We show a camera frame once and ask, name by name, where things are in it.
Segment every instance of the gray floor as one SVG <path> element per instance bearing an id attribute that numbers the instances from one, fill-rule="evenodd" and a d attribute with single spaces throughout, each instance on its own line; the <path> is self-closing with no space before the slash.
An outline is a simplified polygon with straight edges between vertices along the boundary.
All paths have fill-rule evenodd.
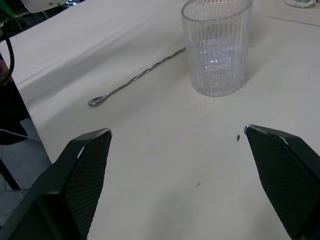
<path id="1" fill-rule="evenodd" d="M 20 122 L 28 136 L 39 138 L 33 122 Z M 12 145 L 0 145 L 5 166 L 21 189 L 30 189 L 41 173 L 51 166 L 40 140 L 29 139 Z M 11 190 L 0 175 L 0 191 Z"/>

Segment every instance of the clear glass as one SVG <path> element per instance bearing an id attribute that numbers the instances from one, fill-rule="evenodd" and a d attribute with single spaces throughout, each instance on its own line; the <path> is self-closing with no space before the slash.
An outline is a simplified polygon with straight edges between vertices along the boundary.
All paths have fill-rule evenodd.
<path id="1" fill-rule="evenodd" d="M 190 0 L 182 10 L 191 82 L 199 93 L 220 97 L 245 82 L 253 0 Z"/>

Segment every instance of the white object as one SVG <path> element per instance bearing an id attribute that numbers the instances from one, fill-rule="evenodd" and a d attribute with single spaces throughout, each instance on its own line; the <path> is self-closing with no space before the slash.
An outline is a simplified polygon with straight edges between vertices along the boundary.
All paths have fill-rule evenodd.
<path id="1" fill-rule="evenodd" d="M 84 1 L 12 38 L 13 79 L 52 162 L 71 139 L 112 129 L 89 240 L 290 240 L 243 130 L 279 129 L 320 153 L 317 26 L 254 15 L 249 81 L 229 96 L 196 93 L 182 53 L 87 105 L 184 46 L 183 4 Z"/>
<path id="2" fill-rule="evenodd" d="M 304 9 L 315 4 L 316 0 L 306 0 L 305 2 L 302 0 L 285 0 L 285 3 L 293 7 Z"/>
<path id="3" fill-rule="evenodd" d="M 301 8 L 285 4 L 284 0 L 254 0 L 253 13 L 259 16 L 320 26 L 320 4 L 301 11 Z"/>

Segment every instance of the white tablecloth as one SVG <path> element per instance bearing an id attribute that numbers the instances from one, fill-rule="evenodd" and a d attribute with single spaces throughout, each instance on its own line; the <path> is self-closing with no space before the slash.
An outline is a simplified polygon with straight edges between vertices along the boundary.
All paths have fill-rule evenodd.
<path id="1" fill-rule="evenodd" d="M 14 81 L 52 162 L 112 129 L 88 239 L 289 240 L 243 130 L 280 129 L 320 153 L 319 27 L 254 15 L 248 82 L 229 96 L 196 93 L 183 53 L 87 106 L 184 46 L 182 4 L 83 2 L 12 39 Z"/>

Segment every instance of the ribbed glass cup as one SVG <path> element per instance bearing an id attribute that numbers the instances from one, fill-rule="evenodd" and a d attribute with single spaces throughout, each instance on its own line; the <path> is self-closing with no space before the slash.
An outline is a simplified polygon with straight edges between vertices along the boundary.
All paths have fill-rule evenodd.
<path id="1" fill-rule="evenodd" d="M 191 83 L 220 97 L 245 82 L 253 0 L 190 0 L 182 10 Z"/>

